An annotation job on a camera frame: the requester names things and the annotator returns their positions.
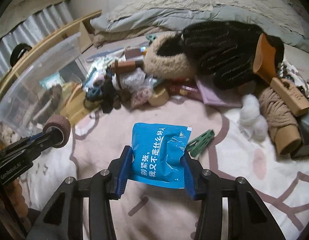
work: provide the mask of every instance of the blue plastic wrapper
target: blue plastic wrapper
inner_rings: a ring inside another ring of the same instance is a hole
[[[192,128],[136,123],[132,130],[133,163],[129,179],[149,185],[184,188],[184,154]]]

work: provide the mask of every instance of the metal screw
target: metal screw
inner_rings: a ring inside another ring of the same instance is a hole
[[[247,180],[244,177],[238,177],[238,182],[241,184],[245,184]]]
[[[104,170],[100,171],[100,174],[101,174],[102,176],[107,176],[109,173],[110,173],[110,171],[107,170],[107,169],[104,169]]]
[[[66,184],[71,184],[73,182],[73,177],[67,177],[65,179]]]
[[[209,175],[211,175],[211,170],[204,169],[204,170],[202,171],[202,174],[203,174],[204,176],[209,176]]]

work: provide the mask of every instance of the wooden bed frame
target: wooden bed frame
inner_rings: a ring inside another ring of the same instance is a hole
[[[45,39],[36,44],[29,53],[24,55],[8,72],[8,74],[0,82],[0,101],[4,97],[5,93],[9,90],[13,82],[44,52],[51,49],[53,46],[66,39],[67,37],[74,35],[77,32],[81,32],[79,39],[79,46],[81,52],[84,52],[92,44],[92,39],[89,36],[90,33],[94,33],[94,28],[90,25],[90,20],[100,16],[101,10],[91,13],[87,16],[74,20],[73,22],[63,26],[62,28],[55,30]]]

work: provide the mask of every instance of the clear plastic bin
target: clear plastic bin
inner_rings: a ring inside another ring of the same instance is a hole
[[[58,114],[60,108],[52,101],[55,93],[49,94],[51,87],[58,88],[61,103],[64,87],[84,80],[87,72],[78,60],[79,36],[77,33],[68,37],[46,51],[22,73],[1,100],[0,121],[21,137],[41,132],[46,120],[53,113]]]

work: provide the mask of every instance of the brown yarn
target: brown yarn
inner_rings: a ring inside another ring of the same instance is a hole
[[[271,87],[261,93],[259,102],[261,114],[267,120],[272,141],[274,141],[278,128],[288,125],[298,126],[290,109]]]

